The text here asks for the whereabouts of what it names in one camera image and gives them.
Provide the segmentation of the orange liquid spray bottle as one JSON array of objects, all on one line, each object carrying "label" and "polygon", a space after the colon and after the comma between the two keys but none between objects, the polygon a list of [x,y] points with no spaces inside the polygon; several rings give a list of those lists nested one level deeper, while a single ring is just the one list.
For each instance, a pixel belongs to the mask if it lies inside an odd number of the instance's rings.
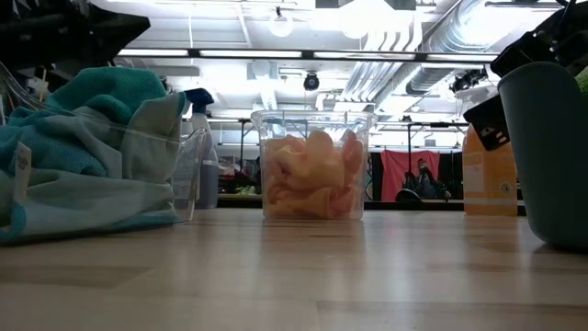
[{"label": "orange liquid spray bottle", "polygon": [[[458,91],[465,112],[498,94],[494,86]],[[517,173],[511,143],[486,151],[469,124],[462,151],[463,199],[467,215],[517,215]]]}]

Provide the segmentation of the black ceiling fixture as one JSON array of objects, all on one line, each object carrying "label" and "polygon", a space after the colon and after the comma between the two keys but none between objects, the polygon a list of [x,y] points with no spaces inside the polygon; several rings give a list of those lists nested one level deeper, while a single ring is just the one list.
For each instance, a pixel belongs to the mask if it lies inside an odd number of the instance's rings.
[{"label": "black ceiling fixture", "polygon": [[485,69],[471,69],[463,74],[457,74],[454,82],[449,85],[449,89],[457,93],[458,91],[467,90],[476,86],[480,81],[488,77]]}]

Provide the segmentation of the black aluminium rig frame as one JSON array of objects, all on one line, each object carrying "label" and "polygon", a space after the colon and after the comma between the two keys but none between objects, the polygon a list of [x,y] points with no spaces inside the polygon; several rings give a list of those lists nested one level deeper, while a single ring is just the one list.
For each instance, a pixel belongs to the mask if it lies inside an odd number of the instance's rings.
[{"label": "black aluminium rig frame", "polygon": [[300,219],[300,220],[359,220],[367,211],[457,211],[465,210],[462,200],[408,200],[381,201],[367,200],[365,197],[355,198],[352,203],[356,211],[335,216],[322,216],[316,212],[291,212],[277,210],[266,201],[263,195],[220,194],[217,199],[219,209],[258,210],[267,219]]}]

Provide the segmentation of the tall clear plastic bin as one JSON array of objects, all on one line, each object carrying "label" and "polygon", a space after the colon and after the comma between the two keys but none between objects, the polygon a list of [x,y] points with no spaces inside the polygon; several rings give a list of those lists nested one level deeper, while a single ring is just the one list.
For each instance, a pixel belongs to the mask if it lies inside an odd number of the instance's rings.
[{"label": "tall clear plastic bin", "polygon": [[292,135],[306,140],[312,131],[324,131],[333,140],[335,148],[342,153],[345,137],[349,131],[356,134],[364,144],[363,164],[355,180],[350,185],[358,190],[359,197],[365,197],[368,165],[369,131],[375,126],[378,117],[369,112],[301,111],[301,110],[260,110],[251,115],[251,122],[257,129],[260,149],[261,195],[266,199],[269,190],[276,184],[264,170],[264,151],[270,139],[285,138]]}]

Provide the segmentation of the round ceiling lamp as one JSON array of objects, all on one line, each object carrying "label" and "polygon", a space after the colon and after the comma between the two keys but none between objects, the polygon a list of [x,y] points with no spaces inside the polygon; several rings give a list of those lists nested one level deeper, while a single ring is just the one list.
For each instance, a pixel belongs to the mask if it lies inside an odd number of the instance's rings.
[{"label": "round ceiling lamp", "polygon": [[274,13],[268,22],[271,34],[279,38],[285,38],[293,31],[294,20],[280,6],[276,6]]}]

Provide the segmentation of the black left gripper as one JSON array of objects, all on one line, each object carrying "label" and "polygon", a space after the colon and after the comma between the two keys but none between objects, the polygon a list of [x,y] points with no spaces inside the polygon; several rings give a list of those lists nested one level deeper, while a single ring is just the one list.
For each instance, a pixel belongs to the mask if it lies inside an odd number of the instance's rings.
[{"label": "black left gripper", "polygon": [[13,71],[79,56],[91,42],[94,63],[107,63],[150,26],[147,17],[90,14],[88,0],[0,0],[0,63]]}]

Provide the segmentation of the dark green plastic basket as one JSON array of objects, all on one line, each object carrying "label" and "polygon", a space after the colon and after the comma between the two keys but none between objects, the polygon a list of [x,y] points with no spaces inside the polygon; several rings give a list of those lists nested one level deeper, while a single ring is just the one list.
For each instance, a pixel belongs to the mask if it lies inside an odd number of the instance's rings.
[{"label": "dark green plastic basket", "polygon": [[498,90],[532,232],[588,251],[588,100],[555,63],[526,64]]}]

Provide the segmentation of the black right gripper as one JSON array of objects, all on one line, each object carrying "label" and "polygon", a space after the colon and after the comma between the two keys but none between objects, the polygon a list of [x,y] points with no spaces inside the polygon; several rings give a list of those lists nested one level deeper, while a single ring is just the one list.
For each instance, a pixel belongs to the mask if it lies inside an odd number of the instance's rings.
[{"label": "black right gripper", "polygon": [[[588,65],[588,3],[556,0],[563,8],[556,13],[552,34],[545,30],[528,31],[507,46],[490,64],[499,77],[529,63],[558,62],[566,67]],[[464,119],[477,133],[486,151],[510,142],[501,97],[496,95],[468,109]]]}]

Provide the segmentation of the blue-trigger spray bottle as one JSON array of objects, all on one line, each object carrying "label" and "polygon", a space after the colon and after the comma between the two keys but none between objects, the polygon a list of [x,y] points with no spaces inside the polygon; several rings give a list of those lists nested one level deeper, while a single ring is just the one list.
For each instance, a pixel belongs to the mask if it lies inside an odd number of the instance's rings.
[{"label": "blue-trigger spray bottle", "polygon": [[218,204],[219,159],[214,146],[208,122],[207,106],[214,103],[213,96],[205,88],[190,89],[185,92],[191,116],[189,123],[193,130],[204,129],[203,156],[200,162],[199,195],[196,208],[214,209]]}]

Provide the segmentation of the teal-edged pale blue towel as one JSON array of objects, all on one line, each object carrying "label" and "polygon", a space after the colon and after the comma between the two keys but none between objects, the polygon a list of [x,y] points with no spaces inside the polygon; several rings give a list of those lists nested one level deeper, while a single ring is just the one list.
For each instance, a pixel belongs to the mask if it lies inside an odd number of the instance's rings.
[{"label": "teal-edged pale blue towel", "polygon": [[185,104],[182,93],[145,100],[125,125],[97,106],[17,108],[0,126],[0,245],[179,222]]}]

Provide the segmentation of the person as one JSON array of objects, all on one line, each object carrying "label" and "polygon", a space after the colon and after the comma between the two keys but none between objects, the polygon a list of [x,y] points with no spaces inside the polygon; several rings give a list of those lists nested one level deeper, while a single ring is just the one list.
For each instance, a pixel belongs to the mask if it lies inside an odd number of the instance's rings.
[{"label": "person", "polygon": [[420,198],[449,200],[451,193],[446,186],[437,182],[428,164],[423,158],[417,161],[418,174],[411,171],[405,174],[403,188],[413,191]]}]

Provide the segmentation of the red hanging cloth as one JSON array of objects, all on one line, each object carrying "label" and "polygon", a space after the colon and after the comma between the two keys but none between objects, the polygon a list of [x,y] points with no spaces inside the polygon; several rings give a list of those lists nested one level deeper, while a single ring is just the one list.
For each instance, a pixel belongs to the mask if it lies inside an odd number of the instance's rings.
[{"label": "red hanging cloth", "polygon": [[418,174],[418,161],[423,159],[433,174],[438,177],[438,166],[440,161],[439,152],[412,151],[396,152],[384,150],[380,153],[383,165],[381,199],[383,201],[395,201],[396,194],[402,188],[405,173],[411,170],[414,175]]}]

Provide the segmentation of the wide clear plastic bin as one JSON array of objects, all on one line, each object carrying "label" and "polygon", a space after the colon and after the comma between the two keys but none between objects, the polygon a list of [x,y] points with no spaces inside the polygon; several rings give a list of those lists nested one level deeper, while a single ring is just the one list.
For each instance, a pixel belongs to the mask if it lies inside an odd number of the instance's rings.
[{"label": "wide clear plastic bin", "polygon": [[[14,76],[9,73],[6,67],[0,63],[0,89],[4,89],[8,93],[14,95],[16,99],[16,106],[9,113],[5,114],[0,122],[0,126],[5,126],[8,122],[9,116],[18,107],[29,108],[33,110],[40,110],[45,106],[46,100],[39,102],[29,96],[24,89],[16,82]],[[198,198],[198,182],[199,182],[199,165],[203,156],[203,143],[205,130],[192,130],[184,131],[185,118],[184,111],[187,107],[188,101],[186,97],[186,104],[183,108],[181,121],[180,121],[180,149],[175,165],[175,170],[172,175],[172,187],[175,195],[175,209],[178,211],[181,219],[178,223],[189,221],[192,217],[195,203]],[[83,234],[94,234],[94,233],[108,233],[118,232],[117,231],[102,231],[102,232],[91,232]],[[57,236],[46,236],[46,237],[58,237],[58,236],[69,236],[79,234],[62,234]],[[40,238],[32,238],[29,240],[39,240]]]}]

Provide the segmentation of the silver ventilation duct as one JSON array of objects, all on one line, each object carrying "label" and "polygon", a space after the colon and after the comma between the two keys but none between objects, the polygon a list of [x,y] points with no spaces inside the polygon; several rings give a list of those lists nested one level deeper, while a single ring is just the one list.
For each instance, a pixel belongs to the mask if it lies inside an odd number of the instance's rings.
[{"label": "silver ventilation duct", "polygon": [[423,52],[484,52],[523,23],[521,8],[491,7],[498,0],[461,0],[424,41]]}]

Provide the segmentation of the overhead LED light bar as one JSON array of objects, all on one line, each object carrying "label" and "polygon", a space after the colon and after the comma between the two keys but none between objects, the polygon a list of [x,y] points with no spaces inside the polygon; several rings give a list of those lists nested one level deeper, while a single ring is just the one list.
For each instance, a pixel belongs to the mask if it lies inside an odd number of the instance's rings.
[{"label": "overhead LED light bar", "polygon": [[424,51],[316,51],[269,49],[123,49],[118,57],[189,58],[215,60],[303,60],[396,63],[491,63],[498,53]]}]

